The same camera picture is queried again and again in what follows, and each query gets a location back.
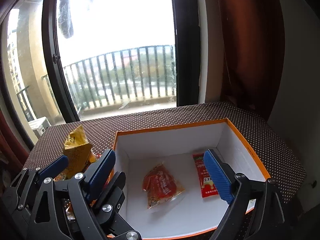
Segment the red green strip packet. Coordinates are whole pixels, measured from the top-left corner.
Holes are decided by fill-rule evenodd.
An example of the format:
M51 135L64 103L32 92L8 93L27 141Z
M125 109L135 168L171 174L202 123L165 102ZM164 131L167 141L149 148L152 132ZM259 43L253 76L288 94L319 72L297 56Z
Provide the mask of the red green strip packet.
M199 176L201 196L202 198L207 198L218 195L218 191L204 165L203 156L203 153L193 154L193 160Z

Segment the red spicy snack packet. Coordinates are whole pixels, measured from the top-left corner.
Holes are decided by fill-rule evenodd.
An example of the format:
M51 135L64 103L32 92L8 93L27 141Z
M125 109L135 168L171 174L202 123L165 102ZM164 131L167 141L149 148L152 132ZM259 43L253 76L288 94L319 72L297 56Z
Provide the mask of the red spicy snack packet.
M163 163L154 166L144 176L142 189L147 193L148 209L172 201L185 191Z

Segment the yellow chip bag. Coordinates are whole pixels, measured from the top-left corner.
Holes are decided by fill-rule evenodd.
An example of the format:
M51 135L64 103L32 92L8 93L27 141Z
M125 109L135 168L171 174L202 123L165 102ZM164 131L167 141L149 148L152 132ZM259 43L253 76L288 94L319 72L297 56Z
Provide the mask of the yellow chip bag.
M67 135L63 149L63 154L68 157L68 166L64 170L67 179L71 179L76 173L84 172L91 163L97 161L98 157L93 153L92 147L82 125Z

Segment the brown polka dot tablecloth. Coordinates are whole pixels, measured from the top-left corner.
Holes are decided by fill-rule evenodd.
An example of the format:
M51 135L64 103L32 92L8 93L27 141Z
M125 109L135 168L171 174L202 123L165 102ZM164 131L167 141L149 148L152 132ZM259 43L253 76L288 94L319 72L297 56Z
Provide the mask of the brown polka dot tablecloth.
M260 116L223 102L168 108L83 121L94 153L114 146L118 131L136 131L228 119L253 148L269 177L277 181L283 200L288 202L301 187L306 171L286 144Z

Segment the orange cardboard box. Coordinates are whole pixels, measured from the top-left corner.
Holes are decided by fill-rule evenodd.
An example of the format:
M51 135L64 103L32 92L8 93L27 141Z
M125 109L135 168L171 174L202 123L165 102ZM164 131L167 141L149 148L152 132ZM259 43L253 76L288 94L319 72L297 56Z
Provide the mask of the orange cardboard box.
M214 230L227 203L219 196L203 198L193 154L212 149L236 173L265 181L270 175L244 136L228 119L118 131L113 149L115 171L126 176L120 215L143 239L179 239ZM175 200L148 208L145 175L163 164L184 191Z

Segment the white air conditioner unit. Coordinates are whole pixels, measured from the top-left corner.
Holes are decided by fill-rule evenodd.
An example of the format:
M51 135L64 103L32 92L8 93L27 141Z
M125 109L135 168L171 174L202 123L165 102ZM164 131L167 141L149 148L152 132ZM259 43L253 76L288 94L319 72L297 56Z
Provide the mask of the white air conditioner unit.
M46 129L51 126L49 120L45 116L29 121L28 124L38 139L43 135Z

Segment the balcony railing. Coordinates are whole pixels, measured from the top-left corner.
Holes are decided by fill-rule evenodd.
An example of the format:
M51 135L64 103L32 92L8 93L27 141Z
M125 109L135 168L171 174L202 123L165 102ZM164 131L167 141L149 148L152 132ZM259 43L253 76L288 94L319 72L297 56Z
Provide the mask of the balcony railing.
M63 117L44 62L22 72L17 46L8 45L9 73L18 103L28 122ZM78 117L113 115L117 110L139 111L176 106L175 47L154 45L123 49L81 59L63 67L67 90Z

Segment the dark red curtain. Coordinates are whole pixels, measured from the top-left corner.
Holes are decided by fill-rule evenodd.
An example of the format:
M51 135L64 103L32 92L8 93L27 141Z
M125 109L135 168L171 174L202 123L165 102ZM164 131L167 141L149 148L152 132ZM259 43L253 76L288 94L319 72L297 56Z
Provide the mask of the dark red curtain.
M268 120L285 54L280 0L218 0L224 46L222 100Z

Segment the black window frame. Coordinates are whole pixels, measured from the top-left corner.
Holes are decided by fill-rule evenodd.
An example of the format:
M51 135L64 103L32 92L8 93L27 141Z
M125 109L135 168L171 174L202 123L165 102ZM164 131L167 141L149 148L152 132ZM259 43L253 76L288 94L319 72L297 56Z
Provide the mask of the black window frame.
M14 123L29 149L40 138L32 131L17 100L9 73L10 42L17 46L23 73L34 68L27 64L28 61L44 62L63 117L63 121L56 124L49 121L50 127L93 119L78 117L67 90L64 66L95 55L135 47L173 45L177 81L174 107L197 103L199 90L195 86L195 77L200 69L197 0L69 0L74 34L68 39L58 26L59 3L59 0L17 0L2 25L2 73L16 115ZM158 109L117 110L107 116Z

